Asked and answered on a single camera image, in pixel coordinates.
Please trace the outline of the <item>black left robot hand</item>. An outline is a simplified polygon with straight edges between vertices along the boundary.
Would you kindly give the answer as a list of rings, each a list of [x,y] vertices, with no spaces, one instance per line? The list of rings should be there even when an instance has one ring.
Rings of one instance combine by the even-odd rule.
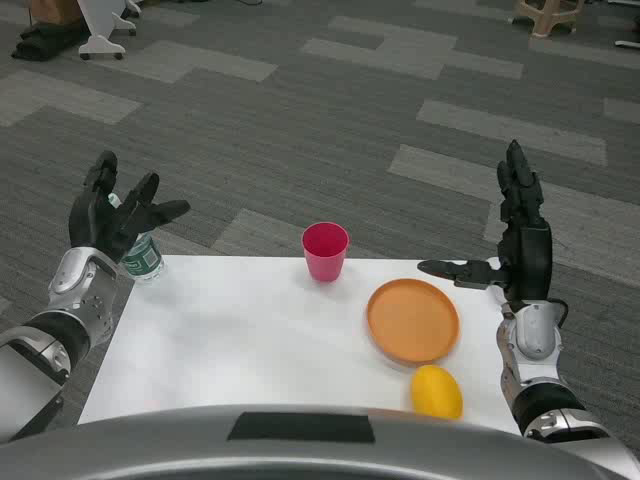
[[[118,263],[133,248],[139,235],[167,225],[190,210],[186,200],[156,204],[160,178],[155,172],[142,177],[115,207],[109,202],[117,181],[118,160],[111,151],[102,152],[85,178],[69,215],[73,247],[91,247]]]

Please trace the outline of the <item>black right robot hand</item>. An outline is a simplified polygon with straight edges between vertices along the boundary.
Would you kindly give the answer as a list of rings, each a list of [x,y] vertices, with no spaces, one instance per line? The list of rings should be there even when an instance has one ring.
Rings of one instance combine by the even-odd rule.
[[[552,232],[540,212],[544,197],[539,177],[517,140],[509,144],[496,173],[503,195],[500,221],[506,224],[497,244],[499,267],[480,260],[424,260],[417,269],[461,288],[497,286],[508,301],[545,301],[553,270]]]

